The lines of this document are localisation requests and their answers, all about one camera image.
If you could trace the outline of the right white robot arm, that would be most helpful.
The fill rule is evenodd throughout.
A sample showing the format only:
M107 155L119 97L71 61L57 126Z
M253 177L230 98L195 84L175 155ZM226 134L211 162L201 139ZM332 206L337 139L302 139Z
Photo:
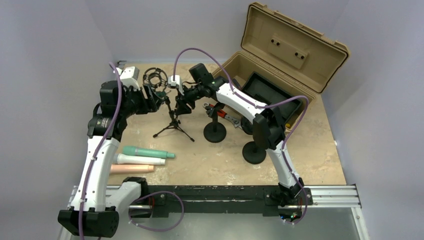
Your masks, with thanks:
M289 137L285 134L285 123L279 107L287 100L268 105L257 101L235 88L228 77L214 77L199 63L189 69L194 86L185 87L180 76L173 73L167 78L168 86L177 89L177 114L190 114L195 102L201 98L216 100L216 106L226 105L252 124L253 143L271 158L277 172L280 196L284 203L292 204L300 197L307 197L305 185L299 176L287 148Z

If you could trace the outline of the green microphone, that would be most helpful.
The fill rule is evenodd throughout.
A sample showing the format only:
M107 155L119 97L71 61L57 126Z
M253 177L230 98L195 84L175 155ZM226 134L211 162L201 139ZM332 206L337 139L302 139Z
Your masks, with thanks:
M141 148L136 146L124 146L122 153L128 156L139 156L139 157L152 157L160 159L174 159L176 157L175 153L171 153L164 150L156 150L150 148Z

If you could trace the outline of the white microphone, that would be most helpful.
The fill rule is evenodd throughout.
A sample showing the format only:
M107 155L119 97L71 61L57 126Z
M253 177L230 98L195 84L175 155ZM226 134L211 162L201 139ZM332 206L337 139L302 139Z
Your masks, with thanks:
M130 165L153 165L153 166L164 166L166 160L158 157L147 157L147 156L131 156L125 154L115 154L112 158L114 164L130 164Z

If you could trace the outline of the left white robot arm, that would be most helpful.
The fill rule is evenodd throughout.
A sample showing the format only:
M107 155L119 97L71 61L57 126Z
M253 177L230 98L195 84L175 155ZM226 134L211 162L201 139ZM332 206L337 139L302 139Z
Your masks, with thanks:
M131 203L149 199L145 178L127 177L115 193L107 196L108 178L116 151L132 115L155 113L162 104L152 87L142 89L116 80L102 83L100 102L88 122L87 154L75 196L67 209L60 210L58 222L72 235L111 238L115 235L120 215Z

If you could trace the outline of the black tripod mic stand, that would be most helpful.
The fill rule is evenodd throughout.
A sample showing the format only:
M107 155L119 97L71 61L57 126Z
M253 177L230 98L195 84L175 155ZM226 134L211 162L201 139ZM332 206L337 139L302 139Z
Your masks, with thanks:
M144 84L149 85L152 88L153 93L162 100L162 103L165 103L168 109L168 115L171 118L171 122L168 126L164 127L159 132L155 133L152 137L156 138L164 132L165 130L178 130L184 133L192 142L195 142L195 139L189 136L181 127L180 120L175 114L175 110L171 108L171 101L168 97L166 91L168 87L168 76L166 72L158 67L150 67L144 73L142 77Z

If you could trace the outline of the round base clip stand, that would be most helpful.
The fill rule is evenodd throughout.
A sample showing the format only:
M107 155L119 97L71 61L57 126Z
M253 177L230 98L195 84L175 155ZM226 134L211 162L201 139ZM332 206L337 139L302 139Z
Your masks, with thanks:
M212 119L203 129L203 135L208 142L222 142L227 135L225 126L218 122L218 112L222 110L224 106L223 103L217 102L213 107L207 106L205 108L207 115Z

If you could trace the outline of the pink microphone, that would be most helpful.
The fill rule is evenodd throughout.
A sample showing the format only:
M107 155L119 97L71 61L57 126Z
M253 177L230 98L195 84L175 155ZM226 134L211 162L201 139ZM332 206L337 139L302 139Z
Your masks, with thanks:
M155 170L154 165L143 164L112 164L110 174L146 174Z

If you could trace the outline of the round base shock mount stand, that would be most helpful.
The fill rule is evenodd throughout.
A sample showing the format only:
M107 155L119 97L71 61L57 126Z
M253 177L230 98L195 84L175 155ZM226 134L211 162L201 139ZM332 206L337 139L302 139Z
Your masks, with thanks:
M245 116L241 118L240 125L247 135L253 135L253 125ZM258 165L265 160L267 153L265 149L259 148L254 141L249 141L243 146L242 156L246 162Z

